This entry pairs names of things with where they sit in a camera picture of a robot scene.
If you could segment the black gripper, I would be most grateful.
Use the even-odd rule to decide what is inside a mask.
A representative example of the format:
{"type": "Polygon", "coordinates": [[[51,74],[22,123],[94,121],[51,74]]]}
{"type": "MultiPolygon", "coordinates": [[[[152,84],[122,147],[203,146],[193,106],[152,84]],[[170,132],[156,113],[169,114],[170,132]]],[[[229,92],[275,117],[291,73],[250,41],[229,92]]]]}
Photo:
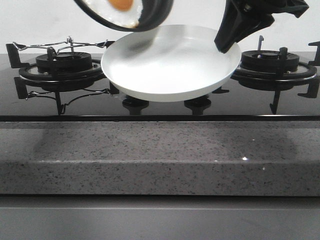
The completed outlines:
{"type": "Polygon", "coordinates": [[[275,21],[272,14],[288,13],[299,18],[308,9],[304,0],[227,0],[214,43],[226,53],[234,43],[271,26],[275,21]]]}

